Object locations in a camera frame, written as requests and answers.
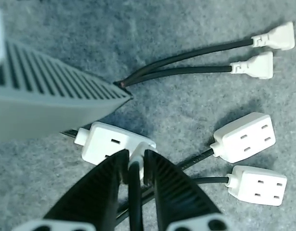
cable strain relief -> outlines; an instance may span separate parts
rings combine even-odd
[[[252,37],[254,43],[253,47],[264,47],[267,46],[267,41],[269,40],[268,34],[256,35]]]
[[[213,144],[210,145],[210,148],[213,149],[213,152],[214,152],[214,156],[215,157],[219,157],[220,155],[222,155],[222,146],[220,143],[218,142],[215,142]]]
[[[238,181],[238,178],[235,175],[227,174],[226,177],[229,178],[228,183],[226,184],[226,187],[235,188],[238,185],[239,181]]]

ventilation slot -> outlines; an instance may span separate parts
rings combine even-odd
[[[89,92],[90,96],[92,96],[92,98],[94,98],[94,99],[97,99],[97,97],[93,94],[93,91],[91,90],[91,88],[87,84],[86,78],[83,75],[77,74],[75,71],[73,71],[73,73],[76,75],[77,79],[81,82],[81,84],[85,87],[87,92]]]
[[[80,93],[77,90],[76,85],[74,84],[74,82],[72,82],[72,80],[69,79],[69,77],[66,76],[66,74],[63,72],[62,68],[58,65],[58,64],[53,64],[57,70],[64,76],[65,80],[67,81],[68,85],[71,86],[72,90],[75,92],[75,94],[77,95],[77,97],[79,99],[82,99],[82,96],[80,95]]]
[[[93,89],[93,92],[94,92],[95,94],[97,94],[97,96],[98,96],[101,100],[103,100],[104,97],[98,92],[98,90],[96,89],[95,85],[91,84],[92,80],[90,80],[90,81],[88,81],[87,79],[85,79],[85,80],[86,80],[87,84]]]
[[[60,94],[60,96],[64,97],[64,93],[61,89],[61,87],[58,85],[57,81],[56,81],[56,78],[53,76],[52,72],[51,72],[51,69],[47,67],[43,57],[39,57],[39,60],[41,61],[42,65],[44,66],[44,69],[46,70],[46,72],[48,73],[48,75],[50,76],[50,80],[54,86],[55,86],[55,89],[58,91],[58,93]]]
[[[17,74],[22,76],[22,79],[24,81],[24,85],[26,87],[26,90],[27,91],[32,91],[32,86],[31,86],[31,83],[30,83],[30,81],[28,79],[28,74],[27,74],[27,72],[25,70],[25,67],[23,65],[23,60],[19,55],[17,47],[15,45],[12,45],[10,49],[11,49],[11,53],[12,53],[12,49],[13,49],[13,53],[14,53],[13,63],[17,63],[17,66],[16,66],[18,68],[16,70]]]
[[[5,78],[4,78],[4,71],[3,71],[3,65],[0,65],[0,86],[5,85]]]
[[[62,77],[62,75],[57,72],[57,70],[49,60],[47,61],[47,63],[50,66],[50,69],[52,70],[52,72],[54,72],[54,75],[58,77],[60,83],[62,84],[62,88],[65,90],[65,92],[68,94],[69,97],[73,98],[74,96],[71,93],[70,89],[65,84],[65,81],[63,80],[64,78]]]
[[[37,74],[36,71],[35,71],[35,68],[33,68],[33,65],[32,65],[32,63],[31,63],[31,61],[30,61],[30,59],[29,59],[29,57],[27,55],[27,52],[23,52],[23,53],[24,53],[24,56],[26,58],[26,61],[27,61],[28,65],[29,65],[29,68],[31,70],[31,74],[32,74],[32,76],[34,78],[34,81],[36,83],[38,91],[40,93],[44,94],[44,89],[43,89],[42,84],[40,82],[40,74]]]
[[[41,67],[41,65],[40,65],[40,63],[39,63],[39,61],[36,58],[36,55],[34,53],[31,53],[31,61],[32,61],[32,63],[35,64],[35,71],[40,73],[40,76],[42,77],[42,80],[44,81],[49,93],[51,95],[55,95],[55,92],[53,91],[53,89],[52,89],[52,87],[51,87],[51,85],[50,85],[50,83],[49,83],[49,81],[48,81],[48,79],[46,77],[46,72],[43,69],[43,66]]]
[[[110,90],[116,97],[121,98],[121,96],[114,89],[110,89]]]
[[[14,69],[14,64],[13,64],[13,57],[11,57],[11,52],[10,52],[10,44],[6,43],[6,50],[7,50],[7,62],[10,64],[10,75],[11,75],[11,79],[12,79],[12,86],[15,89],[19,89],[19,82],[15,73],[15,69]]]
[[[115,99],[115,96],[110,92],[110,89],[107,89],[104,85],[101,85],[101,87],[112,99]]]
[[[84,96],[86,97],[86,99],[90,99],[90,97],[86,94],[86,91],[83,89],[82,85],[76,80],[76,78],[74,77],[74,75],[72,75],[67,68],[64,68],[64,70],[67,72],[67,74],[72,78],[72,80],[76,83],[76,85],[78,86],[78,88],[81,90],[81,92],[84,94]]]
[[[91,82],[96,87],[97,92],[99,92],[100,94],[102,94],[102,96],[104,96],[105,98],[109,99],[109,97],[104,93],[104,91],[100,88],[100,86],[97,83],[95,83],[93,80],[91,80]]]

white extension outlet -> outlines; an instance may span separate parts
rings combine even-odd
[[[283,202],[287,177],[282,174],[264,168],[237,165],[227,177],[228,192],[240,201],[273,206],[280,206]]]
[[[275,144],[275,134],[269,115],[253,112],[214,132],[210,147],[214,156],[229,163],[249,158]]]
[[[74,141],[84,146],[82,158],[94,165],[123,149],[131,156],[141,142],[156,148],[156,143],[147,137],[101,122],[93,123],[90,131],[81,128]]]

white connector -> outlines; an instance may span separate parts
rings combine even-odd
[[[283,51],[292,49],[295,45],[293,22],[285,23],[262,35],[252,37],[253,47],[269,46]]]
[[[280,206],[287,184],[287,177],[275,171],[234,166],[232,174],[227,174],[228,192],[240,201],[260,205]]]
[[[95,227],[90,223],[68,221],[68,220],[50,220],[50,219],[36,219],[30,220],[24,224],[17,226],[12,231],[96,231]]]
[[[235,163],[249,158],[275,144],[275,134],[269,115],[252,112],[214,132],[210,147],[214,156]]]
[[[264,52],[245,62],[236,62],[230,65],[232,67],[231,74],[247,74],[259,79],[269,79],[273,77],[273,52]]]
[[[147,137],[101,122],[93,123],[90,131],[80,128],[74,140],[84,146],[82,158],[94,165],[123,149],[127,149],[131,156],[141,142],[156,148],[156,143]]]
[[[141,142],[138,144],[134,152],[129,158],[129,166],[130,167],[134,162],[137,162],[139,165],[139,178],[143,179],[143,174],[144,174],[144,168],[143,168],[143,158],[144,158],[144,152],[146,150],[152,150],[154,152],[157,152],[157,150],[147,144],[146,142]]]

gray carpet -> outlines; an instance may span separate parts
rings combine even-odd
[[[139,67],[194,48],[296,26],[296,0],[0,0],[10,37],[96,73],[120,80]],[[266,49],[205,55],[180,65],[227,64]],[[152,138],[174,163],[207,149],[215,129],[250,112],[271,115],[276,144],[239,164],[288,177],[280,207],[240,202],[222,184],[203,189],[242,231],[296,231],[296,47],[274,53],[275,76],[174,76],[130,87],[135,99],[103,122]],[[42,217],[93,166],[61,134],[0,143],[0,230]],[[224,176],[231,164],[210,157],[189,175]],[[121,189],[120,199],[126,197]],[[157,230],[155,204],[143,207],[146,230]],[[126,220],[117,230],[128,230]]]

